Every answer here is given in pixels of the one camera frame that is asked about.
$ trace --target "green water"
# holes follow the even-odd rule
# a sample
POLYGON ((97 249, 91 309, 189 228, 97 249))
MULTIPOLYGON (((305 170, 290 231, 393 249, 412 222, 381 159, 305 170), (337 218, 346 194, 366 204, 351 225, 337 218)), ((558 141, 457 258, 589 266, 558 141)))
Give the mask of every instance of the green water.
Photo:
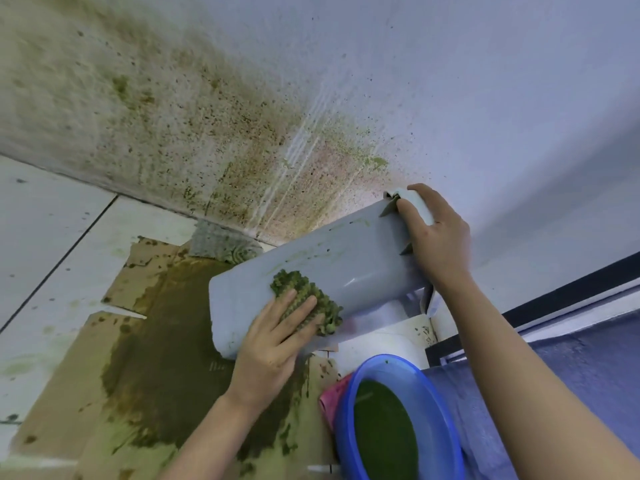
POLYGON ((409 414, 387 386, 360 383, 353 407, 356 443, 371 480, 416 480, 418 444, 409 414))

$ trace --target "blue mat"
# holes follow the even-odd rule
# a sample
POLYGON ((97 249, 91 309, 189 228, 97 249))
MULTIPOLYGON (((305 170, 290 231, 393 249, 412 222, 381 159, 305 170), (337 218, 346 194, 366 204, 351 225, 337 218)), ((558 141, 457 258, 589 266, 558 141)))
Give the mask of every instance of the blue mat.
MULTIPOLYGON (((532 348, 640 457, 640 310, 532 348)), ((468 479, 517 480, 467 361, 424 374, 447 402, 460 434, 468 479)))

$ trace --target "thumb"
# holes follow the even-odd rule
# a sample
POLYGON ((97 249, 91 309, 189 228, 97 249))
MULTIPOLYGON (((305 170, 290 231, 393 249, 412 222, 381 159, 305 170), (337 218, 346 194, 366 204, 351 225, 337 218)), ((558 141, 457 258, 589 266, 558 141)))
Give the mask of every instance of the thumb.
POLYGON ((420 217, 420 213, 418 213, 418 209, 416 209, 411 202, 404 198, 399 199, 397 207, 406 226, 409 227, 409 235, 412 241, 427 231, 427 224, 424 223, 422 217, 420 217))

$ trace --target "microfiber cleaning sponge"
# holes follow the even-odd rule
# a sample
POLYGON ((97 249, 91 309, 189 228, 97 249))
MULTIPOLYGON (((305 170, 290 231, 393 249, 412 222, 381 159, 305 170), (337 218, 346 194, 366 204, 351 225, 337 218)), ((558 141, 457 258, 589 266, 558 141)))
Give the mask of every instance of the microfiber cleaning sponge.
POLYGON ((316 335, 324 337, 325 335, 334 334, 336 327, 338 327, 338 325, 342 323, 342 319, 338 315, 342 307, 336 305, 334 301, 331 301, 329 297, 316 286, 315 283, 310 283, 309 278, 307 278, 306 276, 302 276, 299 271, 292 271, 291 273, 287 273, 284 269, 281 269, 280 272, 273 277, 271 289, 274 293, 276 293, 276 296, 281 296, 286 293, 286 291, 292 288, 295 288, 298 291, 298 294, 293 300, 293 303, 290 304, 290 306, 283 313, 280 321, 283 321, 297 307, 302 305, 304 300, 313 295, 318 300, 316 307, 313 309, 313 311, 311 311, 304 322, 298 325, 296 331, 300 330, 302 327, 304 327, 304 325, 313 320, 316 315, 324 313, 324 322, 322 323, 322 325, 320 325, 320 328, 316 332, 316 335))

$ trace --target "pink cloth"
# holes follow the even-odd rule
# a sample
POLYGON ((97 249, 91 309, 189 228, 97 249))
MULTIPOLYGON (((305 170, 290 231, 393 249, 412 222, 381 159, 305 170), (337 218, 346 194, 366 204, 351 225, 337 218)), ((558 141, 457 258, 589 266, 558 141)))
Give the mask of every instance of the pink cloth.
POLYGON ((320 398, 318 399, 318 403, 320 404, 320 409, 322 410, 323 416, 326 419, 327 423, 329 423, 329 428, 333 432, 333 420, 335 418, 335 411, 338 409, 338 401, 340 401, 340 397, 344 394, 344 391, 347 389, 349 385, 349 381, 351 380, 351 376, 353 373, 348 376, 343 377, 334 385, 329 387, 326 391, 324 391, 320 398))

